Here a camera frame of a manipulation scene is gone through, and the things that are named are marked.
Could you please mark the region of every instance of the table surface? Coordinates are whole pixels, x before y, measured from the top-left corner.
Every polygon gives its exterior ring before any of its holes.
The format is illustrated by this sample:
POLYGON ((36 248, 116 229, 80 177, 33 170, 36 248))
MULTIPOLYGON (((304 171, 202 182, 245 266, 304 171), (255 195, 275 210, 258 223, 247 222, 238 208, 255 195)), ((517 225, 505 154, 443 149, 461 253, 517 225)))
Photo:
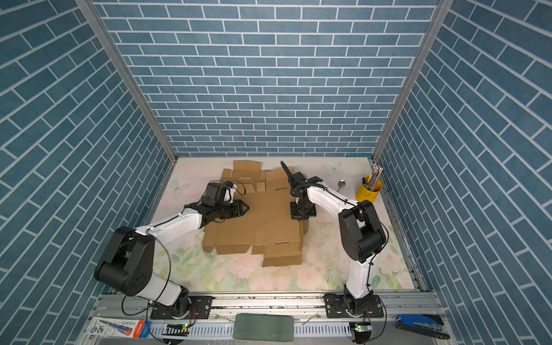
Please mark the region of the table surface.
MULTIPOLYGON (((157 221, 182 210, 183 205, 199 200, 207 183, 220 178, 223 168, 232 168, 234 160, 251 158, 180 158, 172 172, 153 216, 157 221)), ((318 176, 337 190, 340 179, 346 186, 339 193, 354 199, 362 177, 370 175, 366 158, 334 157, 258 157, 262 169, 276 169, 283 160, 308 178, 318 176)), ((390 233, 389 244, 374 259, 374 289, 413 289, 391 221, 381 197, 374 203, 379 219, 390 233)), ((166 247, 171 254, 171 277, 190 291, 304 291, 341 290, 347 281, 350 259, 341 245, 337 219, 317 206, 304 238, 302 264, 287 267, 261 267, 262 255, 218 255, 201 247, 203 229, 189 232, 166 247)), ((165 251, 155 254, 153 269, 166 277, 165 251)))

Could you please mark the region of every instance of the cardboard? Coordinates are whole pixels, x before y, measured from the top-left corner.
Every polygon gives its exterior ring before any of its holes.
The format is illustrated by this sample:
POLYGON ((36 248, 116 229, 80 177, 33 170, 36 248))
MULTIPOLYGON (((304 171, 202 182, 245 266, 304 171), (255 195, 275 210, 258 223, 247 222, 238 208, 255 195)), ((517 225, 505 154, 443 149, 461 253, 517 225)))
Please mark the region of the cardboard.
POLYGON ((203 250, 218 254, 263 254, 263 267, 300 265, 303 236, 308 220, 291 219, 288 177, 282 168, 267 171, 260 162, 234 161, 233 169, 224 169, 221 181, 232 181, 245 195, 234 193, 250 209, 244 216, 205 227, 203 250))

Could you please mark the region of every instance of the brick wall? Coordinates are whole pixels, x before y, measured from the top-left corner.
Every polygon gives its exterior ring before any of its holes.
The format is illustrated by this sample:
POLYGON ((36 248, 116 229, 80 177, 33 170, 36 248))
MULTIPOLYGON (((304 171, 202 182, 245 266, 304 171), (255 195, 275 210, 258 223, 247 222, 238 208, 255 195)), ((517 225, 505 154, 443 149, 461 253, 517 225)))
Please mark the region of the brick wall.
POLYGON ((438 0, 179 2, 94 2, 179 155, 366 156, 438 0))
POLYGON ((456 0, 385 148, 458 343, 552 343, 551 67, 551 2, 456 0))
POLYGON ((167 156, 72 0, 0 8, 0 342, 74 342, 167 156))

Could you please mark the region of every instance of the pencil holder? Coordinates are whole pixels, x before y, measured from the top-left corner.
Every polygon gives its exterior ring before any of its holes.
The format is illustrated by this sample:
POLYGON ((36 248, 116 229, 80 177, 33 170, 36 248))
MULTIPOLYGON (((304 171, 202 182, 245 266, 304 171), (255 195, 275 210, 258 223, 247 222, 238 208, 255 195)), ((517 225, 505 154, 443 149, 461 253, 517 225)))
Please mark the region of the pencil holder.
MULTIPOLYGON (((372 175, 366 176, 366 181, 369 181, 372 175)), ((368 200, 371 203, 374 203, 376 201, 376 198, 378 197, 379 192, 381 192, 383 185, 381 184, 381 181, 376 182, 376 188, 374 191, 367 190, 366 187, 361 183, 360 188, 358 188, 357 192, 357 201, 365 201, 368 200)))

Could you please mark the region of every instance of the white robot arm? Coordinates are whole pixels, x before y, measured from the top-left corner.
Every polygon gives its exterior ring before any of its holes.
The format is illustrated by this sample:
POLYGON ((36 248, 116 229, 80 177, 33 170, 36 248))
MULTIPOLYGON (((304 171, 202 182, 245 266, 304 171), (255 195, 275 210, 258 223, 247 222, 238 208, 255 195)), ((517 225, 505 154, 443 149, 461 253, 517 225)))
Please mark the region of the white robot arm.
POLYGON ((360 203, 349 200, 328 188, 319 177, 306 179, 300 172, 292 174, 284 162, 280 163, 288 175, 291 194, 296 197, 296 202, 290 204, 291 218, 301 220, 316 216, 316 204, 339 220, 341 244, 352 260, 349 278, 343 288, 343 304, 347 312, 359 316, 368 306, 378 305, 378 298, 368 284, 368 276, 374 256, 381 252, 388 237, 374 205, 367 200, 360 203))
POLYGON ((179 318, 188 313, 188 289, 153 272, 156 243, 164 245, 199 229, 215 219, 230 219, 248 210, 242 200, 233 200, 231 182, 209 182, 197 203, 154 224, 115 230, 94 271, 94 277, 124 293, 163 305, 165 313, 179 318))

